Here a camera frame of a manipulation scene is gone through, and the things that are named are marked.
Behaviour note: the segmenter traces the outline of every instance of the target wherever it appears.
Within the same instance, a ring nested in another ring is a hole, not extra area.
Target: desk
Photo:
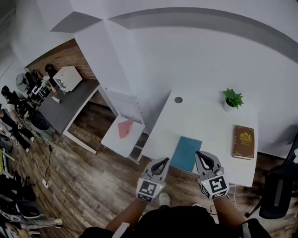
[[[51,92],[38,109],[57,132],[66,135],[93,154],[96,154],[96,151],[70,134],[68,129],[98,88],[97,80],[83,79],[72,92]],[[60,103],[55,102],[52,96],[60,99]]]
[[[181,97],[182,103],[176,103],[176,97]],[[234,125],[255,129],[255,157],[252,160],[231,156]],[[141,154],[151,159],[172,158],[181,136],[202,141],[201,151],[219,158],[229,183],[252,185],[258,139],[257,113],[253,107],[243,104],[239,110],[227,113],[220,102],[172,91]],[[196,166],[192,172],[198,174]]]

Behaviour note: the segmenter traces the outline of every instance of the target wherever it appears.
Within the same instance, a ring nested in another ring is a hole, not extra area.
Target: wooden floor
[[[135,199],[135,189],[138,178],[149,159],[142,158],[141,164],[136,165],[129,159],[113,153],[103,147],[100,141],[112,124],[115,116],[112,112],[98,106],[87,104],[70,128],[71,133],[80,137],[97,154],[86,151],[64,135],[55,134],[50,141],[53,147],[50,164],[49,188],[42,185],[49,159],[48,145],[41,138],[30,142],[32,156],[20,146],[15,145],[12,156],[17,161],[13,169],[22,177],[30,176],[36,184],[34,191],[37,203],[48,217],[60,217],[63,225],[81,233],[86,227],[105,227],[107,223],[119,214],[132,200]],[[258,157],[257,169],[252,189],[257,189],[264,183],[262,171],[270,169],[281,161],[267,157]],[[165,191],[170,195],[171,203],[176,205],[192,205],[200,202],[211,205],[201,194],[195,182],[194,174],[170,167],[166,178]],[[230,189],[230,199],[234,202],[234,188]],[[259,196],[243,187],[236,188],[237,209],[242,214],[251,211],[258,203]],[[294,206],[297,198],[293,198],[287,215],[282,219],[265,220],[258,218],[272,237],[291,237],[298,227],[298,207]],[[148,205],[147,211],[157,208],[157,204]],[[66,228],[46,228],[42,237],[71,238],[78,235]]]

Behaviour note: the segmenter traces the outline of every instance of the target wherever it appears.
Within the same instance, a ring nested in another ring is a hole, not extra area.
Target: blue folder
[[[188,172],[192,172],[196,163],[195,152],[199,151],[202,142],[196,139],[180,137],[171,165]]]

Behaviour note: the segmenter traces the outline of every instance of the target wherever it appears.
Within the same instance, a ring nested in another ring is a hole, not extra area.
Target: pink paper
[[[126,137],[129,133],[131,125],[134,123],[133,120],[127,120],[118,123],[119,137],[120,139]]]

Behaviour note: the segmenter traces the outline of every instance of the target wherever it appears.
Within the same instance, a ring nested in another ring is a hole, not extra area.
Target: white pot
[[[232,111],[237,110],[237,108],[236,107],[233,107],[233,106],[230,106],[229,104],[227,104],[226,101],[224,101],[224,110],[226,112],[232,112]]]

